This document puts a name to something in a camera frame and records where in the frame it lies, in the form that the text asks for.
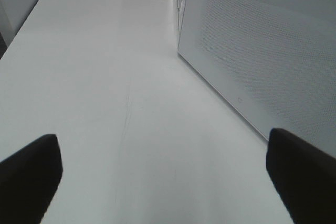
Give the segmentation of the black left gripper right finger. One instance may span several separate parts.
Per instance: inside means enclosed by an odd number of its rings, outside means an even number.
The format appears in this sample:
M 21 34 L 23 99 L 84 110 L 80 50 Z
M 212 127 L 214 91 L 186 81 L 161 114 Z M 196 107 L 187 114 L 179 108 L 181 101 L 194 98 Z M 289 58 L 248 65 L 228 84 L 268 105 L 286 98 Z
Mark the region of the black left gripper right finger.
M 274 128 L 266 170 L 294 223 L 335 223 L 335 158 Z

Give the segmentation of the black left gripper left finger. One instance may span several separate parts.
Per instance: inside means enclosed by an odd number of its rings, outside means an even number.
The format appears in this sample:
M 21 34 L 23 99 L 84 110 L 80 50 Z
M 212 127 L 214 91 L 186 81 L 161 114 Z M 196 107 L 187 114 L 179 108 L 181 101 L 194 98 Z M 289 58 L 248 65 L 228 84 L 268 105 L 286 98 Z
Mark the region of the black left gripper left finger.
M 54 134 L 39 137 L 1 161 L 1 223 L 41 223 L 62 174 Z

